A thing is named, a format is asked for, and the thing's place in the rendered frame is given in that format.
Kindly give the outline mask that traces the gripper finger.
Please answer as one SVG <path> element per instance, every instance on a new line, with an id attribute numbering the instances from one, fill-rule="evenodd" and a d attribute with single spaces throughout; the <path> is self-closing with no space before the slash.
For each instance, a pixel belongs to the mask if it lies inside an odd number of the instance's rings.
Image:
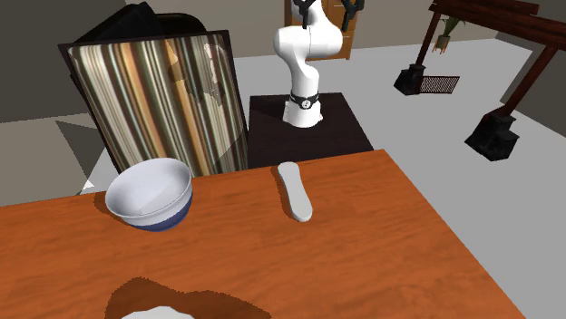
<path id="1" fill-rule="evenodd" d="M 302 28 L 307 30 L 309 7 L 314 4 L 316 0 L 292 0 L 293 5 L 298 9 L 298 13 L 302 17 Z"/>
<path id="2" fill-rule="evenodd" d="M 341 25 L 342 32 L 347 31 L 349 22 L 356 17 L 356 14 L 359 11 L 362 11 L 364 9 L 365 1 L 366 0 L 341 0 L 341 3 L 345 8 L 343 22 Z"/>

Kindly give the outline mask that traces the potted green plant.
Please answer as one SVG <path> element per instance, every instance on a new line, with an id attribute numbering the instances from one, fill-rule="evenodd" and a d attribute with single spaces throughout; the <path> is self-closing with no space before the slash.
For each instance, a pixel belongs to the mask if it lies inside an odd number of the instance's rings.
<path id="1" fill-rule="evenodd" d="M 455 17 L 446 17 L 446 18 L 442 18 L 442 21 L 444 22 L 444 30 L 443 32 L 437 37 L 437 40 L 434 44 L 434 48 L 433 48 L 433 52 L 439 50 L 440 54 L 443 54 L 448 46 L 448 44 L 450 43 L 451 40 L 451 32 L 454 30 L 454 28 L 459 24 L 459 23 L 463 23 L 466 24 L 465 21 L 455 18 Z"/>

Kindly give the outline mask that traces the black mesh grate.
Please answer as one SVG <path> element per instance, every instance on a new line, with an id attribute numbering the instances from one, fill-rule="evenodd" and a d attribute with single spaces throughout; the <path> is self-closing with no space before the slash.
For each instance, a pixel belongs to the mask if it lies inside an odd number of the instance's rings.
<path id="1" fill-rule="evenodd" d="M 459 76 L 425 75 L 421 81 L 419 92 L 424 94 L 452 94 L 459 80 Z"/>

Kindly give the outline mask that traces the dark robot stand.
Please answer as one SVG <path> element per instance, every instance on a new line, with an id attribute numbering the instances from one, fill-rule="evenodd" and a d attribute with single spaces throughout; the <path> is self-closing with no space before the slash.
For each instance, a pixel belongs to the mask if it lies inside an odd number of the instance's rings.
<path id="1" fill-rule="evenodd" d="M 252 96 L 249 100 L 248 166 L 315 160 L 370 151 L 373 147 L 340 92 L 320 95 L 323 120 L 297 128 L 282 120 L 285 95 Z"/>

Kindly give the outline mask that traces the striped framed picture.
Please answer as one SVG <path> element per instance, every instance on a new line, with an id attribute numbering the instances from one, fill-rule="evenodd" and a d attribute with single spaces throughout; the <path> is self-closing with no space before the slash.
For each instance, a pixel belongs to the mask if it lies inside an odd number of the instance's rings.
<path id="1" fill-rule="evenodd" d="M 58 48 L 118 172 L 156 158 L 180 160 L 196 177 L 247 168 L 228 31 Z"/>

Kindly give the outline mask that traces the grey remote control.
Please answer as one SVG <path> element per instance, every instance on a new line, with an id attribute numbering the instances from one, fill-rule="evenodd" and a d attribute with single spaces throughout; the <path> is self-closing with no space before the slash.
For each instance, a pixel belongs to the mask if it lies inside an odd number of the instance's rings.
<path id="1" fill-rule="evenodd" d="M 282 162 L 278 165 L 278 175 L 284 184 L 293 218 L 299 222 L 309 221 L 313 207 L 304 188 L 299 165 L 292 161 Z"/>

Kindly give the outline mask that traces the white bowl with blue base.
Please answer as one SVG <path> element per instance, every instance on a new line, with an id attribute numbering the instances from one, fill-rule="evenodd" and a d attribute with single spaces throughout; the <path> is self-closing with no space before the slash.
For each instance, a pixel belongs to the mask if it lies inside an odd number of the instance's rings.
<path id="1" fill-rule="evenodd" d="M 193 199 L 190 168 L 172 158 L 148 159 L 123 171 L 105 194 L 106 207 L 132 227 L 158 232 L 180 224 Z"/>

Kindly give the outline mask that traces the white rounded object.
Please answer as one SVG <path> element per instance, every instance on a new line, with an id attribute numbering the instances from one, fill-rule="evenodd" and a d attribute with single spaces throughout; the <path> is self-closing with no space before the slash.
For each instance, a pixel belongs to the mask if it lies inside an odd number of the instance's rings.
<path id="1" fill-rule="evenodd" d="M 175 310 L 170 306 L 157 306 L 149 310 L 135 311 L 121 319 L 195 319 L 190 314 Z"/>

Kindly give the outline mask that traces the dark wooden frame table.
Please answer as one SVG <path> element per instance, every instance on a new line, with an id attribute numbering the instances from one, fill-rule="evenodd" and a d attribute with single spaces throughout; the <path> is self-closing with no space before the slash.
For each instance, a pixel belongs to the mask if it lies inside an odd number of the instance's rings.
<path id="1" fill-rule="evenodd" d="M 490 161 L 509 158 L 519 136 L 511 131 L 512 111 L 559 51 L 566 52 L 566 23 L 538 16 L 539 6 L 521 0 L 433 0 L 434 15 L 415 63 L 400 72 L 395 87 L 403 95 L 416 95 L 424 83 L 423 61 L 440 17 L 448 15 L 538 44 L 544 49 L 508 101 L 486 113 L 465 143 Z"/>

